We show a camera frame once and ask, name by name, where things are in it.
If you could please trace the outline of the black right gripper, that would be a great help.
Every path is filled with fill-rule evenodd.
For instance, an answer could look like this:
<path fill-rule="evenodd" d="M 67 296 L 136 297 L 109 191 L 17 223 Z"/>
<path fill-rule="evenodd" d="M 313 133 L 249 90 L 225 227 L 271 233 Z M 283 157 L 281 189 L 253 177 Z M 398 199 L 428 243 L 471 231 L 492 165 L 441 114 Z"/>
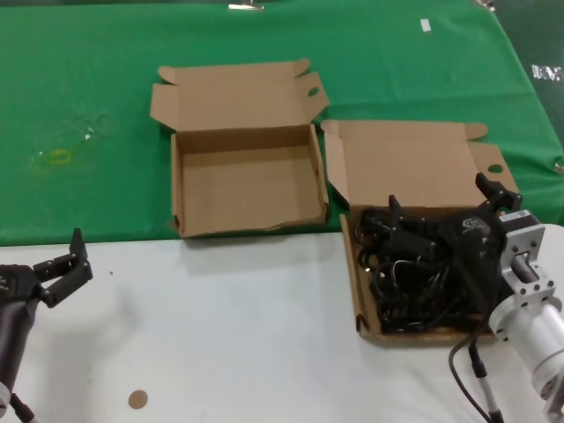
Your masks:
<path fill-rule="evenodd" d="M 393 257 L 438 260 L 441 244 L 452 277 L 479 311 L 493 310 L 501 288 L 501 233 L 494 215 L 502 209 L 521 209 L 520 194 L 478 173 L 475 184 L 485 200 L 474 209 L 446 211 L 428 219 L 407 216 L 394 195 L 389 196 L 390 235 L 387 249 Z"/>

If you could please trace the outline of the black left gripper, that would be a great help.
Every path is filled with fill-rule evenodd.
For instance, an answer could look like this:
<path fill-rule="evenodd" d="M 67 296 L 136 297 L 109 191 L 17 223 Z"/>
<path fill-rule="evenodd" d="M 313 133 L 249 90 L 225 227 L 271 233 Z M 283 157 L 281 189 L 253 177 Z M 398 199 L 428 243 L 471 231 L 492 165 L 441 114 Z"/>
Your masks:
<path fill-rule="evenodd" d="M 75 228 L 69 253 L 33 268 L 1 265 L 1 304 L 41 300 L 54 308 L 93 278 L 82 232 Z"/>

